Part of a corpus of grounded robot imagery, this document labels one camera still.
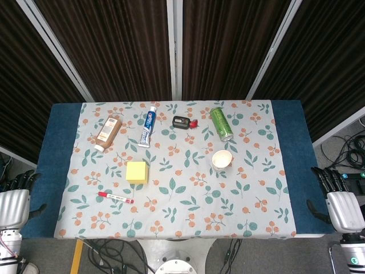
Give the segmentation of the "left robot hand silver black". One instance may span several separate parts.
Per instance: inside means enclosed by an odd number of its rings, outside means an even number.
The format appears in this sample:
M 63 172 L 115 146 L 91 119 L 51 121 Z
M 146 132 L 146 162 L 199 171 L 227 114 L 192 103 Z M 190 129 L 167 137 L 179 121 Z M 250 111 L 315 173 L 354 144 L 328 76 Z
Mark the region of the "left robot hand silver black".
M 28 220 L 46 209 L 47 204 L 44 203 L 38 209 L 30 210 L 31 191 L 40 177 L 40 173 L 28 170 L 1 183 L 1 231 L 20 230 Z

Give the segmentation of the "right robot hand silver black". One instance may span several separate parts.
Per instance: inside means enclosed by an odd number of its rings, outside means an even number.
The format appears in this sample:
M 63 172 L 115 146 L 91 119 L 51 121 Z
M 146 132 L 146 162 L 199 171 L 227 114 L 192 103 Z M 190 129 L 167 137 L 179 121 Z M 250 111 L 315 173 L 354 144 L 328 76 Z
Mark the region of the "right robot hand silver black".
M 328 214 L 317 211 L 310 200 L 306 200 L 311 214 L 327 223 L 342 234 L 360 233 L 364 230 L 364 217 L 353 192 L 347 186 L 344 177 L 336 170 L 312 167 L 311 171 L 319 181 Z

